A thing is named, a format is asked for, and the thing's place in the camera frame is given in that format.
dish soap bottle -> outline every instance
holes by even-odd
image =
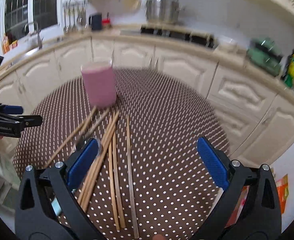
[[[285,77],[284,83],[289,87],[293,87],[294,82],[294,54],[292,55],[290,64],[288,66],[287,75]]]

stainless steel pot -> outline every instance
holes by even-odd
[[[175,24],[178,22],[179,0],[147,0],[146,18],[148,22]]]

pink cup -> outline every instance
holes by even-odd
[[[91,107],[105,108],[116,102],[116,83],[111,62],[87,63],[81,67],[81,73]]]

sink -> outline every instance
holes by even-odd
[[[46,49],[52,45],[55,45],[57,43],[60,43],[62,41],[65,41],[66,38],[65,37],[58,37],[57,39],[53,40],[53,41],[49,41],[49,42],[45,42],[42,44],[42,48],[40,49],[39,47],[33,48],[31,50],[29,50],[28,52],[22,54],[20,57],[16,58],[15,60],[11,61],[11,63],[8,65],[8,67],[6,69],[11,68],[13,65],[19,63],[21,60],[26,59],[28,57],[30,57],[31,55],[35,54],[36,52],[42,50],[42,49]]]

green appliance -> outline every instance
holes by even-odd
[[[253,64],[272,76],[279,75],[283,56],[270,38],[252,39],[246,55]]]

